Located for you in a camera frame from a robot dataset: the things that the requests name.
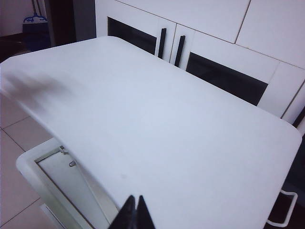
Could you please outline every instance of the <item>tiled floor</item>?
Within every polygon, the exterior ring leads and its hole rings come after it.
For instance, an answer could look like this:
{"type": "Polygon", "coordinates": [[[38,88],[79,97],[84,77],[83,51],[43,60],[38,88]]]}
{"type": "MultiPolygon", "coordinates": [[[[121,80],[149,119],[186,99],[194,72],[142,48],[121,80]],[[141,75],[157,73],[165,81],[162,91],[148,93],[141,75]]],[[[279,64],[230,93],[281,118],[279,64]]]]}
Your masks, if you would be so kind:
{"type": "Polygon", "coordinates": [[[40,209],[38,194],[17,170],[19,155],[51,138],[16,104],[1,95],[1,229],[56,229],[40,209]]]}

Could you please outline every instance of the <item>white table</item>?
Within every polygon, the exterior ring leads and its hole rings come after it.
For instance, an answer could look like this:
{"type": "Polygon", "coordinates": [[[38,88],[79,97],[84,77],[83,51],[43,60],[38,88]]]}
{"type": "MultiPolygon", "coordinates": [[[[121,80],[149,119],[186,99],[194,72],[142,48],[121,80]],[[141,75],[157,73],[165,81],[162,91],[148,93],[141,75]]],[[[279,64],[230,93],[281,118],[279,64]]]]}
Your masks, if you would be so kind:
{"type": "Polygon", "coordinates": [[[11,57],[1,91],[157,229],[263,228],[301,143],[287,122],[114,37],[11,57]]]}

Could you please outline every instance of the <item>cabinet door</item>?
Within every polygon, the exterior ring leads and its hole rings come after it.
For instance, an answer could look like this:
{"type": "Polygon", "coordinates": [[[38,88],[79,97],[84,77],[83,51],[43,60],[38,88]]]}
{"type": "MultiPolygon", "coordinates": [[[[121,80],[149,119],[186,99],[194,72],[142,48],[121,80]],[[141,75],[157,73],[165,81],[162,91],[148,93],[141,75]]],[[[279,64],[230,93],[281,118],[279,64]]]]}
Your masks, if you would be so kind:
{"type": "Polygon", "coordinates": [[[170,60],[176,23],[115,0],[96,0],[96,33],[116,36],[170,60]]]}
{"type": "Polygon", "coordinates": [[[235,43],[249,0],[120,0],[181,25],[235,43]]]}
{"type": "Polygon", "coordinates": [[[299,68],[181,25],[176,28],[170,62],[278,117],[305,79],[299,68]]]}
{"type": "Polygon", "coordinates": [[[237,44],[305,68],[305,1],[252,0],[237,44]]]}

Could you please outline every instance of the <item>tile grout line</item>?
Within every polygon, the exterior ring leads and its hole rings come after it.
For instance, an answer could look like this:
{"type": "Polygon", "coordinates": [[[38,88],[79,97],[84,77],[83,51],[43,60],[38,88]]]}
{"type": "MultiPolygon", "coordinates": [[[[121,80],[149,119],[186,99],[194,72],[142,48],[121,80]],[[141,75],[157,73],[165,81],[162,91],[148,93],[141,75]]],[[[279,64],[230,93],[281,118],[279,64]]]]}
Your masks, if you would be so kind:
{"type": "Polygon", "coordinates": [[[7,136],[9,136],[10,137],[10,139],[11,140],[13,140],[13,142],[14,143],[16,143],[22,150],[23,150],[23,152],[26,152],[26,150],[24,150],[4,129],[2,129],[2,131],[4,132],[4,133],[6,133],[7,134],[7,136]]]}
{"type": "Polygon", "coordinates": [[[19,121],[15,122],[15,123],[9,124],[9,125],[8,125],[8,126],[6,126],[6,127],[1,127],[1,129],[3,130],[3,129],[5,129],[5,128],[7,128],[7,127],[10,127],[10,126],[12,126],[12,125],[14,125],[14,124],[16,124],[16,123],[18,123],[18,122],[23,121],[24,119],[26,119],[26,118],[28,118],[28,117],[30,117],[30,116],[27,116],[27,117],[25,117],[25,118],[23,118],[23,119],[21,119],[21,120],[19,120],[19,121]]]}
{"type": "Polygon", "coordinates": [[[24,210],[26,210],[28,207],[32,206],[34,203],[36,203],[38,200],[40,200],[40,198],[38,198],[37,200],[35,200],[33,203],[29,204],[28,206],[25,207],[25,209],[21,210],[21,212],[17,213],[15,216],[13,216],[12,218],[10,218],[8,221],[6,221],[3,225],[1,225],[0,228],[2,228],[5,224],[7,224],[8,222],[10,222],[12,219],[14,219],[16,216],[18,216],[20,213],[22,213],[24,210]]]}

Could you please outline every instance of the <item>black cabinet handle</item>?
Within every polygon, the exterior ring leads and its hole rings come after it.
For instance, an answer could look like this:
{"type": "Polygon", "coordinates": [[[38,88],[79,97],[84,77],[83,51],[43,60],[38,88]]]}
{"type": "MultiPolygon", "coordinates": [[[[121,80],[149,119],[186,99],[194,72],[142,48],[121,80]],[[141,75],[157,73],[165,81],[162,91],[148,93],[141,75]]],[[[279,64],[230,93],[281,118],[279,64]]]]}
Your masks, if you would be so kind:
{"type": "Polygon", "coordinates": [[[163,57],[163,49],[164,49],[164,43],[165,43],[165,36],[166,36],[166,28],[163,28],[161,30],[159,53],[158,53],[158,57],[161,58],[161,59],[163,57]]]}
{"type": "Polygon", "coordinates": [[[179,67],[179,64],[180,64],[180,59],[181,59],[182,49],[183,49],[183,45],[184,45],[184,40],[185,40],[185,36],[180,36],[177,55],[176,55],[176,60],[175,60],[175,66],[176,67],[179,67]]]}

